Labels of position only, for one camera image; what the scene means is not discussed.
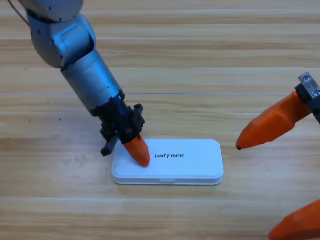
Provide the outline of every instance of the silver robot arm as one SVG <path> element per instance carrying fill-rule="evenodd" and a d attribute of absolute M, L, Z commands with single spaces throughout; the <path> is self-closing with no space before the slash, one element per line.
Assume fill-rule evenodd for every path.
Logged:
<path fill-rule="evenodd" d="M 83 0 L 19 0 L 27 13 L 35 50 L 62 75 L 86 109 L 102 122 L 107 144 L 103 156 L 112 153 L 118 139 L 142 166 L 150 161 L 140 136 L 145 120 L 141 104 L 126 106 L 125 94 L 96 49 L 96 36 L 80 13 Z"/>

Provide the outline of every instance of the white box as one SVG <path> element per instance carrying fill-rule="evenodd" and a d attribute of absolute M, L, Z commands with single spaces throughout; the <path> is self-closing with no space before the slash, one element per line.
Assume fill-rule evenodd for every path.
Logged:
<path fill-rule="evenodd" d="M 140 166 L 118 142 L 113 180 L 124 185 L 217 185 L 224 174 L 220 144 L 212 139 L 145 139 L 148 167 Z"/>

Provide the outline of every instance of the black gripper mount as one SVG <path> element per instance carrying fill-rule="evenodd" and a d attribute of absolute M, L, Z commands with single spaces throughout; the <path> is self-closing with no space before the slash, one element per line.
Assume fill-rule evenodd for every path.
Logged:
<path fill-rule="evenodd" d="M 301 75 L 299 80 L 301 83 L 295 87 L 295 91 L 320 123 L 320 87 L 308 72 Z"/>

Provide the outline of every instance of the orange robot finger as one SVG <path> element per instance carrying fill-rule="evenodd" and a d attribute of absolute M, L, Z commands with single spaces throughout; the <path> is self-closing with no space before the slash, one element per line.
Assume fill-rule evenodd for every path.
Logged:
<path fill-rule="evenodd" d="M 272 142 L 295 127 L 312 112 L 294 91 L 253 119 L 236 142 L 238 150 Z"/>
<path fill-rule="evenodd" d="M 136 160 L 141 166 L 148 167 L 150 163 L 149 148 L 145 140 L 139 134 L 131 142 L 123 144 L 131 157 Z"/>
<path fill-rule="evenodd" d="M 269 234 L 270 240 L 320 238 L 320 200 L 288 215 Z"/>

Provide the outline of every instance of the wood grain surface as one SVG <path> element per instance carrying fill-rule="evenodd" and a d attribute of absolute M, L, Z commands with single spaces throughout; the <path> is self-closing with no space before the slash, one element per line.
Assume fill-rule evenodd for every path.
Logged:
<path fill-rule="evenodd" d="M 235 147 L 298 76 L 320 82 L 318 0 L 85 0 L 82 13 L 127 104 L 144 107 L 143 137 L 219 141 L 223 181 L 115 184 L 99 120 L 1 0 L 1 240 L 267 240 L 320 198 L 313 116 L 274 142 Z"/>

